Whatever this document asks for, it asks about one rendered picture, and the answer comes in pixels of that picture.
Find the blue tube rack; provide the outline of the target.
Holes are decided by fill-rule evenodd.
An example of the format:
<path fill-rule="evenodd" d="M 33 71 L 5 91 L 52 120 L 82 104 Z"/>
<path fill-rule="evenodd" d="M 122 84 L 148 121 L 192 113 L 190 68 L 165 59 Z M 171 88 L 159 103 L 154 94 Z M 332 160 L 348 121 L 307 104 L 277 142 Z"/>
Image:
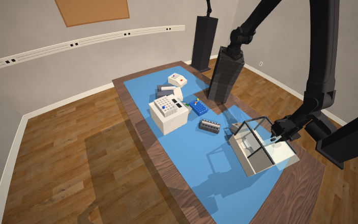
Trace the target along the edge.
<path fill-rule="evenodd" d="M 208 111 L 208 109 L 200 101 L 198 101 L 196 105 L 195 102 L 197 102 L 197 100 L 189 103 L 189 106 L 198 116 L 201 116 Z"/>

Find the blue flat mat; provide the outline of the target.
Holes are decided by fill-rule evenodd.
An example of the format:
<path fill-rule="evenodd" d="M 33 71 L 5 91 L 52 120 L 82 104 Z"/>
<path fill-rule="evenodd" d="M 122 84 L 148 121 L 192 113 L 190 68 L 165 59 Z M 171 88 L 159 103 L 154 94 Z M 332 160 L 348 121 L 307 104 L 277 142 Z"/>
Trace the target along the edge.
<path fill-rule="evenodd" d="M 181 66 L 154 72 L 123 82 L 157 140 L 216 224 L 249 224 L 284 169 L 276 166 L 247 177 L 230 142 L 229 128 L 252 119 L 233 105 L 217 115 L 201 100 L 208 111 L 198 116 L 193 110 L 187 123 L 163 135 L 151 118 L 149 103 L 157 99 L 157 85 L 171 85 L 168 77 L 182 75 L 184 103 L 198 98 L 195 93 L 209 88 Z M 199 129 L 201 120 L 220 124 L 218 134 Z"/>

